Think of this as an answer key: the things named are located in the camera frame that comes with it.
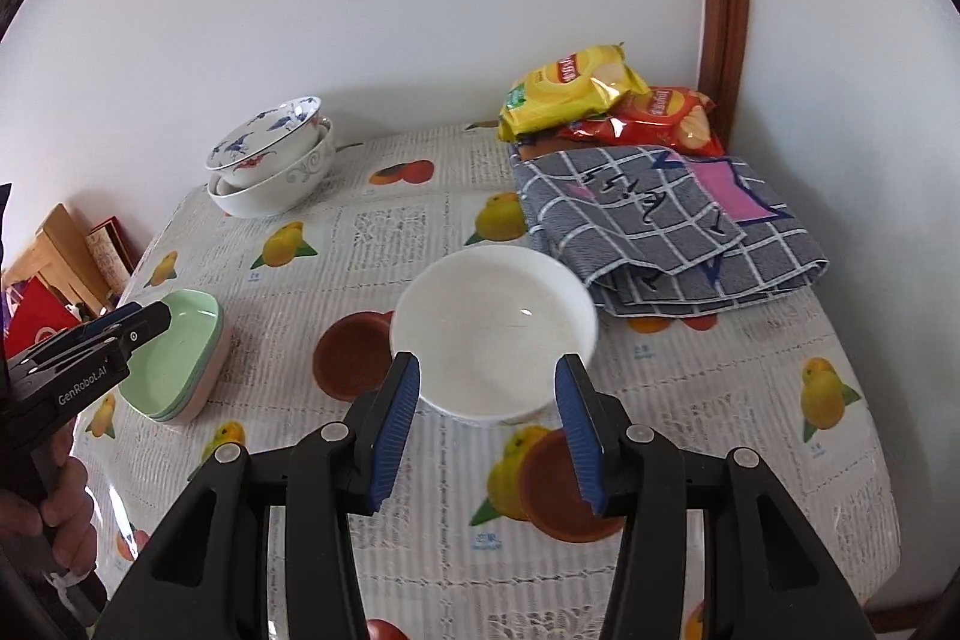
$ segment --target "red chip bag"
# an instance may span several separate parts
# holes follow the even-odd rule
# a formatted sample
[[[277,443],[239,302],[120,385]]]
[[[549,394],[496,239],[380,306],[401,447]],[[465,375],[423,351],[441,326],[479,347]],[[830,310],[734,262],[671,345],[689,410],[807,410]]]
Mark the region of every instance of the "red chip bag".
[[[80,321],[59,303],[59,299],[33,277],[23,290],[23,300],[10,321],[10,330],[3,343],[4,353],[13,357],[48,336],[78,323]]]
[[[604,145],[664,145],[689,155],[723,155],[710,130],[713,102],[690,88],[630,94],[603,116],[571,122],[558,137]]]

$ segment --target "folded towel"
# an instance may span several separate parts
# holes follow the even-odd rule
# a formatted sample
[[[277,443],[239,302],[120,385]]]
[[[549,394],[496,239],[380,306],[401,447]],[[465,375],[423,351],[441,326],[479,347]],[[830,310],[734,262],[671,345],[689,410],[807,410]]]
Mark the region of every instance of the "folded towel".
[[[827,259],[770,187],[731,156],[595,148],[511,164],[536,249],[613,316],[703,316],[810,285]]]

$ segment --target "stacked plates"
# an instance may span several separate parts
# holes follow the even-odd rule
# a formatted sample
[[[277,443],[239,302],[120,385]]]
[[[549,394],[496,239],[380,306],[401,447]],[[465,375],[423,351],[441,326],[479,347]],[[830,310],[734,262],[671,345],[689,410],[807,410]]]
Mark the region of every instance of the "stacked plates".
[[[163,297],[170,328],[131,355],[120,394],[150,420],[189,423],[203,410],[230,346],[223,310],[209,293],[175,290]]]

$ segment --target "human hand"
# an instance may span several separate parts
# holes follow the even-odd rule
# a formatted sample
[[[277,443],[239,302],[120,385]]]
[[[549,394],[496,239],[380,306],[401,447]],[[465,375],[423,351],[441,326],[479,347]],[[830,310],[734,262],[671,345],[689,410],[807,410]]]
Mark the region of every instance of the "human hand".
[[[97,533],[90,525],[93,498],[85,491],[86,467],[70,456],[73,424],[70,421],[50,440],[50,455],[61,471],[56,489],[41,503],[40,511],[16,494],[0,491],[0,535],[36,537],[46,523],[56,529],[53,544],[56,563],[75,575],[85,575],[97,560]]]

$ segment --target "potato chip bag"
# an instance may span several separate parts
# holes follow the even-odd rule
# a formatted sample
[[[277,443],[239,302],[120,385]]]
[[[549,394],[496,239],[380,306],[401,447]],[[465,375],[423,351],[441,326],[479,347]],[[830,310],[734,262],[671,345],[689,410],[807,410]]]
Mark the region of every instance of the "potato chip bag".
[[[514,84],[500,109],[499,135],[512,142],[555,125],[603,112],[647,84],[623,59],[619,44],[597,44],[541,66]]]
[[[690,155],[723,155],[710,130],[713,102],[690,88],[651,88],[630,94],[603,116],[561,128],[557,136],[604,145],[664,145]]]

